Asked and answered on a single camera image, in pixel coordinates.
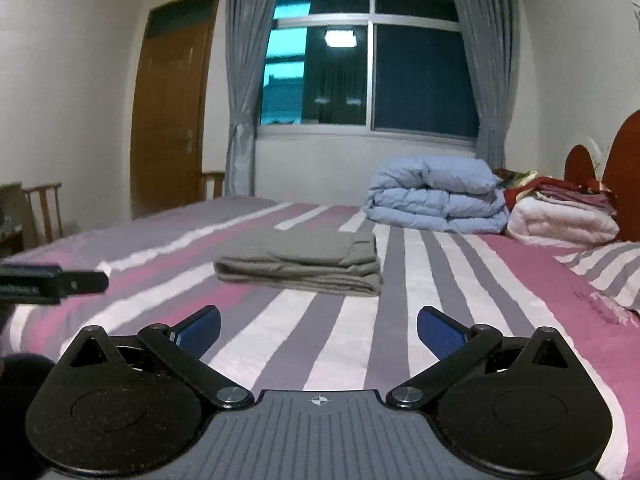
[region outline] folded blue comforter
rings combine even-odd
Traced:
[[[508,210],[497,184],[482,160],[402,158],[379,168],[364,211],[372,220],[401,227],[498,234],[507,224]]]

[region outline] square light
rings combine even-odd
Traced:
[[[328,30],[324,40],[332,48],[354,48],[358,44],[352,30]]]

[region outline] gray curtain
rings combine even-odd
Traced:
[[[476,157],[501,168],[518,69],[518,0],[455,2],[480,119]]]
[[[226,0],[229,145],[225,194],[253,195],[256,103],[276,0]]]

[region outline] striped pillow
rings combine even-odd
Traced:
[[[640,243],[618,242],[556,260],[620,306],[640,309]]]

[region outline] wooden door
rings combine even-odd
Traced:
[[[161,9],[165,17],[172,5]],[[158,27],[152,11],[140,55],[131,127],[133,218],[200,199],[204,95],[215,10],[190,18],[184,0],[178,5],[181,11],[168,14],[169,22],[174,18],[169,26],[165,19]]]

